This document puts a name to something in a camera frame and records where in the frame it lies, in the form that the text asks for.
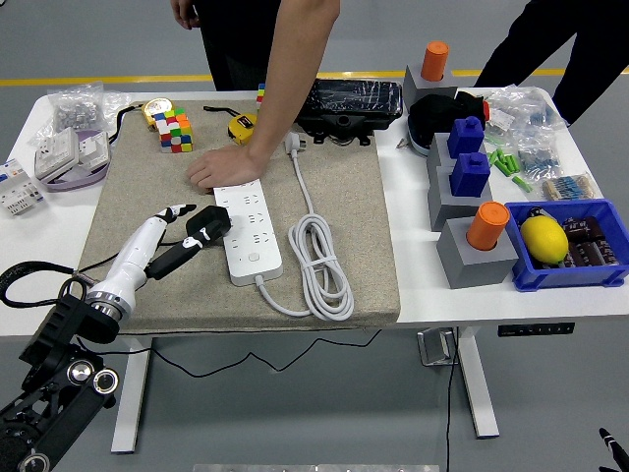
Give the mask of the person's right hand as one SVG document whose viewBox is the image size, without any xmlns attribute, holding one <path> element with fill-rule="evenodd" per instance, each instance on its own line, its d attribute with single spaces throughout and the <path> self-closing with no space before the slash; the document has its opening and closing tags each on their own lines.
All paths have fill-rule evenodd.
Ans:
<svg viewBox="0 0 629 472">
<path fill-rule="evenodd" d="M 170 0 L 170 6 L 176 23 L 184 30 L 197 29 L 200 26 L 193 0 Z"/>
</svg>

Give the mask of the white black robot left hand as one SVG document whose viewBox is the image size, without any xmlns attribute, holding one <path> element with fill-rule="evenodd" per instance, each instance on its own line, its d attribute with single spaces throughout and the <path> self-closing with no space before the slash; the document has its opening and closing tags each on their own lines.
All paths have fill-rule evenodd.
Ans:
<svg viewBox="0 0 629 472">
<path fill-rule="evenodd" d="M 135 307 L 135 292 L 148 279 L 165 277 L 230 229 L 227 210 L 207 206 L 188 221 L 188 236 L 155 258 L 166 226 L 196 208 L 195 205 L 169 206 L 147 219 L 125 243 L 104 280 L 88 291 L 86 301 L 92 306 L 117 306 L 130 313 Z"/>
</svg>

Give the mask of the person's left hand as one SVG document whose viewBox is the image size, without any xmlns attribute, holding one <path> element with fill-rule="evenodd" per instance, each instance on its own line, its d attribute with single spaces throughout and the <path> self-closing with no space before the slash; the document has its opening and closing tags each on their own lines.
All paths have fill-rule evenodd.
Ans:
<svg viewBox="0 0 629 472">
<path fill-rule="evenodd" d="M 186 172 L 190 182 L 207 191 L 238 186 L 258 179 L 265 171 L 271 153 L 253 146 L 228 146 L 205 152 Z"/>
</svg>

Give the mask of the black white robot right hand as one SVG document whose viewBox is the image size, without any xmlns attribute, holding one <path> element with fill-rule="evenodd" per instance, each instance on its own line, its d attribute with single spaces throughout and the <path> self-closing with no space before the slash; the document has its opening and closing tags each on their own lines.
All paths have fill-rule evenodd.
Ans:
<svg viewBox="0 0 629 472">
<path fill-rule="evenodd" d="M 605 428 L 600 428 L 599 434 L 605 446 L 609 449 L 613 460 L 618 465 L 619 469 L 622 472 L 628 472 L 628 453 Z"/>
</svg>

